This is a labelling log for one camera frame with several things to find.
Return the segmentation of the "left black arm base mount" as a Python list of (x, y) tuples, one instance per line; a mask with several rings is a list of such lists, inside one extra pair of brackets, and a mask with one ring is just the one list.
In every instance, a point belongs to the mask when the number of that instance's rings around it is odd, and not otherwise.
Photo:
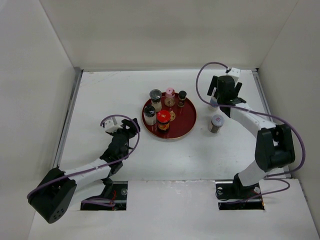
[(127, 209), (128, 197), (128, 181), (112, 181), (108, 178), (105, 182), (105, 187), (100, 195), (88, 198), (88, 201), (113, 206), (103, 206), (93, 203), (81, 203), (81, 211), (125, 211)]

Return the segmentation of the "small black cap spice bottle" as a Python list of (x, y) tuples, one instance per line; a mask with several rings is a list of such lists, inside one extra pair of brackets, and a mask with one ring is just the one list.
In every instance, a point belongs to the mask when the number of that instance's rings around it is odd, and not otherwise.
[(187, 96), (187, 93), (186, 91), (184, 90), (181, 90), (179, 93), (178, 93), (178, 107), (182, 108), (185, 106), (185, 100), (186, 100), (186, 96)]

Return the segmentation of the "pink lid spice jar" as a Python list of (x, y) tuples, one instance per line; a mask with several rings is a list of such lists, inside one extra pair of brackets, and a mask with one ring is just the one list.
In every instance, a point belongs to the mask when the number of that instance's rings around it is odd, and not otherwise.
[(175, 105), (175, 90), (171, 87), (167, 88), (165, 91), (164, 104), (167, 107), (173, 107)]

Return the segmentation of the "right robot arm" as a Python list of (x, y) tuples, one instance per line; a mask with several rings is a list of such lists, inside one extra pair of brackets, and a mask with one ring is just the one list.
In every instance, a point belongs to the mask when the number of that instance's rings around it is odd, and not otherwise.
[(237, 173), (232, 181), (232, 193), (238, 198), (245, 197), (269, 172), (296, 159), (291, 128), (254, 113), (247, 102), (238, 97), (241, 87), (242, 83), (236, 83), (229, 75), (214, 75), (208, 90), (214, 98), (210, 104), (240, 123), (256, 138), (253, 162)]

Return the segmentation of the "clear cap salt grinder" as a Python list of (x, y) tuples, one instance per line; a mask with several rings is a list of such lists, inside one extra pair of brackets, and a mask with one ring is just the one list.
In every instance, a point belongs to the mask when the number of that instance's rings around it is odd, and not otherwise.
[(155, 108), (158, 113), (162, 110), (162, 92), (159, 89), (153, 89), (149, 93), (151, 105)]

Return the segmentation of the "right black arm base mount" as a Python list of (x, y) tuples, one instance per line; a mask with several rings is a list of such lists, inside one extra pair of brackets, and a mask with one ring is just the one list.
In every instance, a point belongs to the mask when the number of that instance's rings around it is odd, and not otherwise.
[(221, 211), (264, 210), (259, 183), (242, 186), (238, 179), (215, 182), (215, 196)]

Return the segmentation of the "red lid chili sauce jar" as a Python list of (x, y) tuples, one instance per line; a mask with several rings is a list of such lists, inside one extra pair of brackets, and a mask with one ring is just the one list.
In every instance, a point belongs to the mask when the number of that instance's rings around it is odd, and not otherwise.
[(167, 132), (170, 128), (171, 114), (167, 110), (160, 110), (156, 116), (157, 129), (161, 132)]

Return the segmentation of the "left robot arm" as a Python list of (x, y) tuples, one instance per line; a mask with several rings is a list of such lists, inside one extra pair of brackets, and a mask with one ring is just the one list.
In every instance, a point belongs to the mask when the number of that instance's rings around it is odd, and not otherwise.
[(52, 168), (28, 193), (28, 203), (47, 223), (55, 223), (75, 203), (109, 209), (116, 206), (115, 197), (110, 197), (114, 185), (111, 177), (134, 152), (136, 148), (130, 147), (130, 139), (139, 139), (141, 132), (136, 118), (122, 115), (121, 124), (118, 124), (117, 117), (110, 115), (100, 123), (111, 136), (111, 142), (100, 157), (74, 169)]

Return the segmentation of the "black knob cap salt bottle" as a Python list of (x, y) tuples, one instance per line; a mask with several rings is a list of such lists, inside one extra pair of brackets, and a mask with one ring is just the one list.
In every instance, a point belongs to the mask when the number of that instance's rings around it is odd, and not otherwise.
[(157, 122), (156, 109), (151, 104), (148, 104), (143, 109), (143, 117), (148, 126), (155, 125)]

